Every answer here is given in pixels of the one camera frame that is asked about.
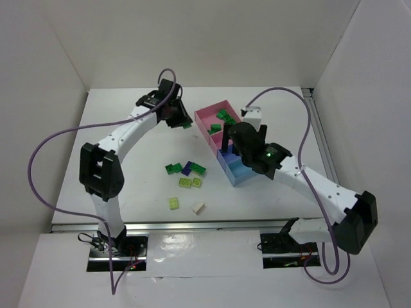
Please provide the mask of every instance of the wall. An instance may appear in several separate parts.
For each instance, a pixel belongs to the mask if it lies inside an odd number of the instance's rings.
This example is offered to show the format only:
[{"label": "wall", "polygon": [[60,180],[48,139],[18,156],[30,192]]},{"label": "wall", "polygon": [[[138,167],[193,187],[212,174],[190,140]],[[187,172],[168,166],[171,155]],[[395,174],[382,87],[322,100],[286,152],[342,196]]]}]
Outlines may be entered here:
[{"label": "wall", "polygon": [[[0,298],[16,307],[51,213],[32,195],[26,168],[47,135],[80,120],[86,91],[35,1],[0,1]],[[73,135],[40,152],[35,181],[55,203]]]},{"label": "wall", "polygon": [[411,11],[362,0],[314,92],[338,177],[378,199],[372,251],[393,308],[409,307]]},{"label": "wall", "polygon": [[42,0],[90,88],[313,87],[359,0]]}]

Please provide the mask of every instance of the wire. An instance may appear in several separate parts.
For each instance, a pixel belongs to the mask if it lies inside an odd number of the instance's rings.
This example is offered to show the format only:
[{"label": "wire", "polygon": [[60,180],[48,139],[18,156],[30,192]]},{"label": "wire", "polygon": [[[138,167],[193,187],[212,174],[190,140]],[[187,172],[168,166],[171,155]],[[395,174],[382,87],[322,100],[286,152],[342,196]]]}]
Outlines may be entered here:
[{"label": "wire", "polygon": [[[266,94],[267,92],[275,91],[275,90],[281,90],[281,91],[289,92],[289,93],[293,94],[294,96],[297,96],[297,97],[300,99],[300,101],[302,101],[302,104],[306,107],[306,110],[307,110],[307,115],[308,115],[307,127],[306,127],[306,130],[305,130],[305,132],[304,132],[304,136],[302,137],[302,141],[301,141],[300,146],[299,146],[299,149],[298,149],[297,160],[298,160],[299,169],[301,170],[301,174],[302,174],[302,176],[304,177],[305,181],[307,182],[308,187],[310,188],[311,192],[312,192],[313,195],[314,195],[315,200],[317,201],[317,203],[318,203],[318,205],[319,205],[319,207],[320,207],[321,213],[322,213],[322,215],[324,216],[324,220],[326,221],[326,224],[327,224],[328,232],[329,232],[329,234],[330,234],[330,236],[331,236],[331,242],[333,243],[334,254],[335,254],[335,269],[334,269],[333,271],[331,271],[331,270],[328,268],[328,264],[327,264],[327,260],[326,260],[326,254],[325,254],[325,249],[324,249],[324,247],[325,247],[325,244],[324,244],[324,243],[323,243],[323,249],[322,249],[322,260],[323,260],[324,268],[326,269],[327,273],[333,276],[333,275],[336,275],[336,274],[338,273],[339,269],[340,269],[340,255],[339,255],[339,253],[338,253],[337,240],[336,240],[336,238],[335,238],[335,234],[334,234],[334,231],[333,231],[333,229],[332,229],[331,222],[330,222],[330,220],[329,220],[329,218],[328,218],[328,215],[327,215],[327,212],[326,212],[326,210],[325,210],[325,208],[324,208],[324,205],[322,204],[322,201],[321,201],[321,199],[320,199],[320,196],[319,196],[319,194],[317,193],[317,191],[315,190],[314,185],[312,184],[311,180],[308,178],[308,175],[306,174],[305,170],[302,169],[302,162],[301,162],[302,149],[303,149],[304,144],[305,144],[305,142],[306,142],[306,139],[307,139],[307,136],[308,136],[308,132],[310,131],[310,126],[311,126],[311,113],[310,113],[310,108],[309,108],[307,102],[304,100],[304,98],[303,98],[300,94],[296,93],[296,92],[293,91],[293,90],[290,90],[290,89],[287,89],[287,88],[284,88],[284,87],[272,87],[272,88],[268,88],[268,89],[260,92],[259,94],[257,94],[256,97],[254,97],[254,98],[245,106],[245,108],[250,107],[251,104],[253,104],[253,102],[255,102],[255,101],[256,101],[258,98],[260,98],[262,95]],[[306,273],[308,273],[308,270],[306,269],[307,260],[306,260],[306,262],[304,263],[304,270],[305,270]],[[348,262],[347,270],[345,271],[344,275],[342,276],[343,279],[344,279],[344,277],[348,274],[350,265],[351,265],[351,263]],[[320,280],[318,280],[318,279],[316,279],[316,278],[313,279],[313,280],[316,281],[316,282],[318,282],[318,283],[321,283]],[[335,280],[335,281],[333,281],[333,282],[327,282],[326,284],[337,283],[337,282],[340,282],[341,280],[342,280],[342,279],[339,278],[339,279],[337,279],[337,280]]]},{"label": "wire", "polygon": [[152,108],[151,110],[137,116],[134,118],[130,118],[130,119],[125,119],[122,121],[116,121],[116,122],[110,122],[110,123],[100,123],[100,124],[90,124],[90,125],[83,125],[83,126],[77,126],[74,128],[68,128],[66,130],[62,130],[59,131],[57,133],[54,133],[53,135],[50,135],[49,137],[45,138],[42,142],[40,142],[40,144],[35,148],[34,152],[31,154],[31,157],[29,159],[28,162],[28,167],[27,167],[27,178],[28,178],[28,183],[30,185],[30,189],[33,192],[33,194],[36,196],[37,199],[39,199],[39,201],[41,203],[43,203],[46,207],[48,207],[49,209],[55,210],[57,212],[61,212],[64,214],[70,214],[70,215],[75,215],[75,216],[83,216],[83,217],[90,217],[90,218],[94,218],[97,220],[100,220],[103,224],[104,227],[106,228],[107,231],[107,237],[109,239],[109,270],[110,270],[110,282],[111,282],[111,293],[113,295],[116,294],[116,289],[117,289],[117,285],[119,280],[121,279],[121,277],[128,271],[130,270],[131,267],[127,266],[124,271],[120,274],[120,276],[117,278],[116,282],[114,282],[114,272],[113,272],[113,261],[112,261],[112,247],[113,247],[113,243],[112,243],[112,239],[111,239],[111,233],[110,233],[110,228],[109,225],[107,224],[107,222],[102,218],[99,217],[97,215],[92,215],[92,214],[86,214],[86,213],[80,213],[80,212],[74,212],[71,210],[64,210],[64,209],[59,209],[57,206],[53,206],[50,203],[48,203],[37,191],[34,183],[33,183],[33,177],[32,177],[32,168],[33,168],[33,162],[34,162],[34,158],[36,157],[37,153],[40,151],[40,149],[43,147],[43,145],[45,145],[47,142],[49,142],[51,139],[54,139],[55,137],[59,136],[59,135],[63,135],[64,133],[69,133],[69,132],[77,132],[78,130],[85,130],[88,128],[96,128],[96,127],[104,127],[104,126],[114,126],[114,125],[121,125],[121,124],[125,124],[125,123],[129,123],[132,121],[136,121],[138,119],[141,119],[142,117],[147,116],[148,114],[155,112],[158,108],[162,107],[163,104],[165,104],[165,102],[167,102],[167,100],[170,98],[170,96],[172,95],[174,88],[175,88],[175,84],[177,82],[177,77],[175,76],[175,73],[172,69],[163,69],[160,72],[159,78],[157,80],[157,83],[159,83],[161,76],[165,73],[165,72],[170,72],[173,75],[173,86],[170,89],[170,92],[167,94],[167,96],[154,108]]}]

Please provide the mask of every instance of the white wall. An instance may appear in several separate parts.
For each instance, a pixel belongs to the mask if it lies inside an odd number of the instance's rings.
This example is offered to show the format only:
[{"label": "white wall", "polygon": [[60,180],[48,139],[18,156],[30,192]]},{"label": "white wall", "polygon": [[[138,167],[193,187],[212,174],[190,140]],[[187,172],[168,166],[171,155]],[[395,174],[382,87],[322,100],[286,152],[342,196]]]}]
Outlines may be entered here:
[{"label": "white wall", "polygon": [[359,0],[42,0],[86,87],[313,87]]},{"label": "white wall", "polygon": [[[0,42],[0,306],[9,308],[51,220],[28,187],[30,154],[47,135],[79,122],[86,92],[35,1],[0,1]],[[35,163],[37,186],[53,203],[73,137],[46,146]]]},{"label": "white wall", "polygon": [[314,98],[342,183],[377,197],[371,248],[392,307],[409,307],[411,11],[402,0],[361,1]]}]

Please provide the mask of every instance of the yellow-green block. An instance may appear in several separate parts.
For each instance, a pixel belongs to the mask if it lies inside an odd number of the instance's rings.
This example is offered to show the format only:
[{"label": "yellow-green block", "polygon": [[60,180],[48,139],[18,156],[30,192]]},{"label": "yellow-green block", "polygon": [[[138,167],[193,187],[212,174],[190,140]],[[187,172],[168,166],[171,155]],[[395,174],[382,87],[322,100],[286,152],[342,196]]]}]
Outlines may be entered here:
[{"label": "yellow-green block", "polygon": [[199,179],[199,178],[194,178],[194,179],[193,179],[193,183],[191,184],[191,186],[196,187],[196,188],[200,188],[200,186],[201,186],[201,179]]},{"label": "yellow-green block", "polygon": [[190,188],[191,187],[191,180],[189,178],[180,178],[179,186],[183,188]]},{"label": "yellow-green block", "polygon": [[179,209],[179,200],[177,199],[177,197],[172,197],[168,199],[168,204],[170,205],[170,210]]}]

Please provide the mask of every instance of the white table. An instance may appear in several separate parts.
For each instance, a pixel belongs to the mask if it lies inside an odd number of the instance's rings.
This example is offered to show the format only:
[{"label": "white table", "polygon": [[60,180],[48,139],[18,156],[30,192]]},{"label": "white table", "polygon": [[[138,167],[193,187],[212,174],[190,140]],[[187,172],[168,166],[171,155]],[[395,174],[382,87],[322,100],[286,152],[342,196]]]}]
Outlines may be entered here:
[{"label": "white table", "polygon": [[[183,102],[194,119],[194,111],[227,99],[240,113],[265,87],[184,88]],[[301,93],[298,87],[290,87]],[[124,119],[134,103],[151,89],[92,89],[83,112],[81,125]],[[297,153],[307,122],[302,103],[287,92],[270,92],[256,106],[263,111],[268,125],[267,142],[276,142]],[[77,133],[58,207],[94,214],[91,199],[78,181],[79,152],[84,143],[97,143],[114,127],[82,130]],[[201,189],[178,186],[179,175],[167,175],[165,166],[188,160],[207,168]],[[319,147],[311,130],[303,161],[325,175]],[[306,200],[283,184],[265,176],[255,177],[239,187],[232,187],[212,154],[196,124],[187,130],[170,129],[160,123],[129,152],[122,165],[125,185],[119,195],[125,222],[238,221],[253,219],[288,219],[320,217],[318,205]],[[168,198],[178,197],[180,209],[171,211]],[[206,209],[196,216],[191,206],[203,201]],[[93,219],[55,212],[54,225],[95,223]]]},{"label": "white table", "polygon": [[[108,273],[85,271],[89,246],[76,234],[44,234],[19,308],[389,308],[368,245],[343,282],[322,286],[302,268],[263,269],[258,242],[258,231],[151,235],[147,271],[127,274],[112,296]],[[322,268],[310,272],[326,279]]]}]

